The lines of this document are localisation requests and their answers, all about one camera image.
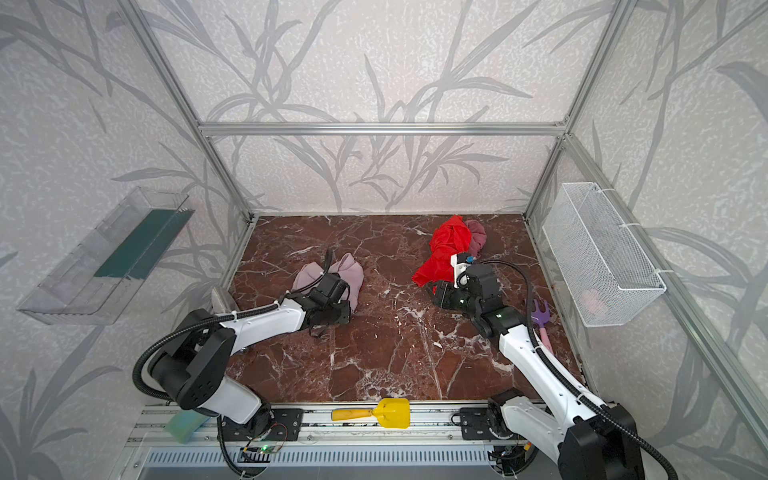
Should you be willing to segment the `light pink cloth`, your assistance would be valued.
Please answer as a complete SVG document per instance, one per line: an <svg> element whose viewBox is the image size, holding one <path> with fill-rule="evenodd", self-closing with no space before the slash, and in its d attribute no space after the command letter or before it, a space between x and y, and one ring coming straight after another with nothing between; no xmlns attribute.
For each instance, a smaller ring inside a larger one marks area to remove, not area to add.
<svg viewBox="0 0 768 480"><path fill-rule="evenodd" d="M342 298L350 302L351 312L354 313L358 306L359 293L364 282L362 265L351 253L345 253L340 260L329 267L329 272L337 273L340 279L347 283L348 289ZM297 290L309 285L312 281L317 280L322 273L323 267L317 262L303 265L297 273L291 289Z"/></svg>

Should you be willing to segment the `red cloth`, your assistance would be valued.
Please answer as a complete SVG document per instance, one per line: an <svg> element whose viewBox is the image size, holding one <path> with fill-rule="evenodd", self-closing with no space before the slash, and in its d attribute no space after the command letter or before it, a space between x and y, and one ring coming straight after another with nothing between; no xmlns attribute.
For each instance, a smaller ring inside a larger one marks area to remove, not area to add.
<svg viewBox="0 0 768 480"><path fill-rule="evenodd" d="M414 273L412 280L419 286L438 281L454 281L454 267L451 257L467 253L471 243L471 232L463 218L452 216L437 228L430 240L430 257Z"/></svg>

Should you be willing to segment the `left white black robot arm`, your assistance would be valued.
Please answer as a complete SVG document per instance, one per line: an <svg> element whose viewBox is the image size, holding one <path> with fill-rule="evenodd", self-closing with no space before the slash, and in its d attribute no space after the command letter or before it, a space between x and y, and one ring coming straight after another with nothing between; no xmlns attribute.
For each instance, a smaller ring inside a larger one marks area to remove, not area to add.
<svg viewBox="0 0 768 480"><path fill-rule="evenodd" d="M223 424L254 430L270 426L269 404L227 376L230 358L279 335L348 323L350 285L330 270L332 260L328 249L317 279L269 305L225 314L192 311L172 333L139 356L132 371L134 386L147 396L215 417Z"/></svg>

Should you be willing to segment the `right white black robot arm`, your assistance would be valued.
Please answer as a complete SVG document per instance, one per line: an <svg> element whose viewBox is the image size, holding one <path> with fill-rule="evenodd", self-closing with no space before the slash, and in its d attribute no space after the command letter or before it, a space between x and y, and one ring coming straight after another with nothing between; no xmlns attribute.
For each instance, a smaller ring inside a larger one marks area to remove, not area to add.
<svg viewBox="0 0 768 480"><path fill-rule="evenodd" d="M468 318L485 338L528 380L544 403L505 392L489 402L492 432L519 435L556 463L564 479L642 479L643 458L650 456L675 479L673 464L637 433L632 415L592 393L546 347L534 320L538 302L527 272L512 268L526 288L525 309L504 302L495 259L479 261L467 253L450 259L452 279L428 290L433 304Z"/></svg>

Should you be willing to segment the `dark pink cloth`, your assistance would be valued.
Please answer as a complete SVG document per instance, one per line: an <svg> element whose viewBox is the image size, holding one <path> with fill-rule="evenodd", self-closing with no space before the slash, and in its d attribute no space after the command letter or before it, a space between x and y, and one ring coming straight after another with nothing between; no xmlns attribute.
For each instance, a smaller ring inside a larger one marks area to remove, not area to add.
<svg viewBox="0 0 768 480"><path fill-rule="evenodd" d="M470 244L468 253L478 258L487 242L487 233L483 225L476 219L469 219L465 222L470 232Z"/></svg>

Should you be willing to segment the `purple pink toy rake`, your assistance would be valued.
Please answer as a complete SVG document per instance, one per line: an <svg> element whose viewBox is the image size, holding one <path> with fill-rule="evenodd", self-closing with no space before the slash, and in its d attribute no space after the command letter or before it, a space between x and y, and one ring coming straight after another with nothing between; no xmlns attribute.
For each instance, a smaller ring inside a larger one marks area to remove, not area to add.
<svg viewBox="0 0 768 480"><path fill-rule="evenodd" d="M550 353L552 353L552 344L547 333L547 325L552 320L552 312L549 303L546 300L533 300L532 319L538 329L538 336L541 343Z"/></svg>

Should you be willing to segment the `yellow toy shovel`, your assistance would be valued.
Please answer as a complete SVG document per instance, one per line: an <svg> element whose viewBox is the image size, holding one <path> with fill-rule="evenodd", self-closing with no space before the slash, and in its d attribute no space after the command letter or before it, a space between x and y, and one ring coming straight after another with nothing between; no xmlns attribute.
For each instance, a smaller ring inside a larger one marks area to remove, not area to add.
<svg viewBox="0 0 768 480"><path fill-rule="evenodd" d="M374 408L336 409L331 413L335 422L375 418L383 428L407 429L411 423L410 401L404 398L382 399Z"/></svg>

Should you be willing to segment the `green sponge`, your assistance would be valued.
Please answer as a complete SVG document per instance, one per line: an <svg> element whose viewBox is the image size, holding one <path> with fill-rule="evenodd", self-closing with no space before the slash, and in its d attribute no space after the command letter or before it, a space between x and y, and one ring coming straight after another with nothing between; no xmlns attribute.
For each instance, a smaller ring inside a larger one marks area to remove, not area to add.
<svg viewBox="0 0 768 480"><path fill-rule="evenodd" d="M193 410L180 410L166 424L165 431L179 444L186 444L208 417Z"/></svg>

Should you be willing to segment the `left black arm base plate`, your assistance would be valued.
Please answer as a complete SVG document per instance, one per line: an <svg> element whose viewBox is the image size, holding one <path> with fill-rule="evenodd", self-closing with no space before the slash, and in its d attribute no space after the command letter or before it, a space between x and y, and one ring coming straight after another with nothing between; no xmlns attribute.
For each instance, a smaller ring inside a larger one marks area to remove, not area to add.
<svg viewBox="0 0 768 480"><path fill-rule="evenodd" d="M300 408L271 409L263 406L244 424L224 417L220 437L225 442L246 440L294 442L298 440L303 416L304 411Z"/></svg>

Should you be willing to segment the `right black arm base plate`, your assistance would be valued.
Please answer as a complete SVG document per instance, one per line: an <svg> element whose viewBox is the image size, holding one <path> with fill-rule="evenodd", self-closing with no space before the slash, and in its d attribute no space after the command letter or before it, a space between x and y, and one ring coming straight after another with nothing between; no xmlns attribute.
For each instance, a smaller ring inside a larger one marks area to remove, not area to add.
<svg viewBox="0 0 768 480"><path fill-rule="evenodd" d="M491 425L487 408L461 408L450 417L453 426L460 429L465 441L518 441L521 437L511 432L496 432Z"/></svg>

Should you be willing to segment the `aluminium front rail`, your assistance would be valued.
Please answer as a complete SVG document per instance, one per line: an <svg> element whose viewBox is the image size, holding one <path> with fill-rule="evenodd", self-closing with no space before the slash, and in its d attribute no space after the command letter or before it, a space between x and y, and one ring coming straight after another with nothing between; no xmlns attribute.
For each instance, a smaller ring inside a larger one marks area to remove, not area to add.
<svg viewBox="0 0 768 480"><path fill-rule="evenodd" d="M371 419L356 419L347 423L331 420L335 409L371 408L371 402L347 403L276 403L275 409L303 410L298 439L282 442L285 447L352 446L352 445L458 445L463 442L462 408L485 408L484 401L414 401L411 403L411 424L407 429L385 429ZM128 436L127 447L178 447L180 444L165 430L167 423L179 412L172 405L144 407Z"/></svg>

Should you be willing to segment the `clear plastic wall shelf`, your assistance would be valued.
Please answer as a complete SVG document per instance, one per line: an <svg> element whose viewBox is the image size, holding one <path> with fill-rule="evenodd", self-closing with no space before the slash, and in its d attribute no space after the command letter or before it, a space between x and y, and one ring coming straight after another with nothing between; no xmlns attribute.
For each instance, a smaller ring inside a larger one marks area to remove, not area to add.
<svg viewBox="0 0 768 480"><path fill-rule="evenodd" d="M47 325L111 325L195 210L185 193L134 188L17 310Z"/></svg>

